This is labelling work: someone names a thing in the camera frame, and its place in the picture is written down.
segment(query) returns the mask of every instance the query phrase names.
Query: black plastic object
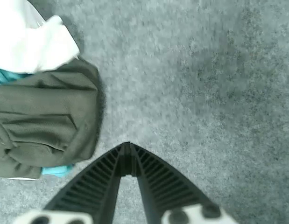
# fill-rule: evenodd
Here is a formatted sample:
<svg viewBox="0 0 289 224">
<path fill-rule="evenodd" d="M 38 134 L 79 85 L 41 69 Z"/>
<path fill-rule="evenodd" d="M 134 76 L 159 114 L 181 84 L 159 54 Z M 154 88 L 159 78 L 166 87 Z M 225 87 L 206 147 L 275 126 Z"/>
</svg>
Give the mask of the black plastic object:
<svg viewBox="0 0 289 224">
<path fill-rule="evenodd" d="M 45 207 L 89 213 L 95 224 L 111 224 L 120 178 L 137 177 L 148 224 L 165 211 L 211 201 L 192 182 L 156 155 L 130 142 L 105 153 L 70 181 Z"/>
</svg>

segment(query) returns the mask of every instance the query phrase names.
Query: white fabric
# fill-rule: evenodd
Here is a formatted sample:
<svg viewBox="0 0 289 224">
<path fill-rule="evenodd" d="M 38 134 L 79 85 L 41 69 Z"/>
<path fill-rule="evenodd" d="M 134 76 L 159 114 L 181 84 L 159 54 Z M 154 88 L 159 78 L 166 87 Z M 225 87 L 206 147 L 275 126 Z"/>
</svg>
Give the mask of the white fabric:
<svg viewBox="0 0 289 224">
<path fill-rule="evenodd" d="M 55 70 L 79 54 L 59 16 L 47 22 L 27 0 L 0 0 L 0 69 Z"/>
</svg>

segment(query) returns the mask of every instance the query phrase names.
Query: fabric fold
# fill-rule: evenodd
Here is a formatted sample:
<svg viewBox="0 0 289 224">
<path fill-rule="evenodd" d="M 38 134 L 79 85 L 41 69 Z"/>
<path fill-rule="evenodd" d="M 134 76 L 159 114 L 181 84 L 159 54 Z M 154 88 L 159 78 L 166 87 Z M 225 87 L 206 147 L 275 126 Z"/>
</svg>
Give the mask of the fabric fold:
<svg viewBox="0 0 289 224">
<path fill-rule="evenodd" d="M 27 0 L 0 0 L 0 69 L 56 70 L 79 54 L 59 16 L 43 20 Z"/>
</svg>

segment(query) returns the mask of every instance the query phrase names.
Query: dark green jacket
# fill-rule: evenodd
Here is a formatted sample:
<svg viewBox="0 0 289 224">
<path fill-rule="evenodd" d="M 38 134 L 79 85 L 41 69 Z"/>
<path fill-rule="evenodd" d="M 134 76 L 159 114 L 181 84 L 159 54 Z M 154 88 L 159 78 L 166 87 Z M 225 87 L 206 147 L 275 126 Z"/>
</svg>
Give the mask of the dark green jacket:
<svg viewBox="0 0 289 224">
<path fill-rule="evenodd" d="M 74 60 L 0 86 L 0 176 L 38 178 L 42 167 L 89 159 L 98 114 L 98 73 Z"/>
</svg>

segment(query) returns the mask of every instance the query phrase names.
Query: white plastic part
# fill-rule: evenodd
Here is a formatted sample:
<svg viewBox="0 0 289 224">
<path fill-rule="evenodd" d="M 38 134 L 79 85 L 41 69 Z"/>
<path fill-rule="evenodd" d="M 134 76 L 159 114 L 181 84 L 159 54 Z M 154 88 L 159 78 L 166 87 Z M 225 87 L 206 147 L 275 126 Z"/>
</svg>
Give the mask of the white plastic part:
<svg viewBox="0 0 289 224">
<path fill-rule="evenodd" d="M 49 210 L 32 210 L 17 217 L 14 224 L 31 224 L 34 220 L 40 217 L 47 217 L 49 219 L 48 224 L 69 224 L 75 220 L 79 220 L 83 224 L 93 224 L 92 217 L 86 213 Z"/>
<path fill-rule="evenodd" d="M 238 224 L 231 216 L 229 216 L 223 209 L 220 209 L 221 216 L 219 218 L 205 218 L 202 214 L 202 205 L 195 204 L 181 208 L 189 219 L 188 224 Z M 166 211 L 162 217 L 162 224 L 171 224 L 169 217 L 171 211 Z"/>
</svg>

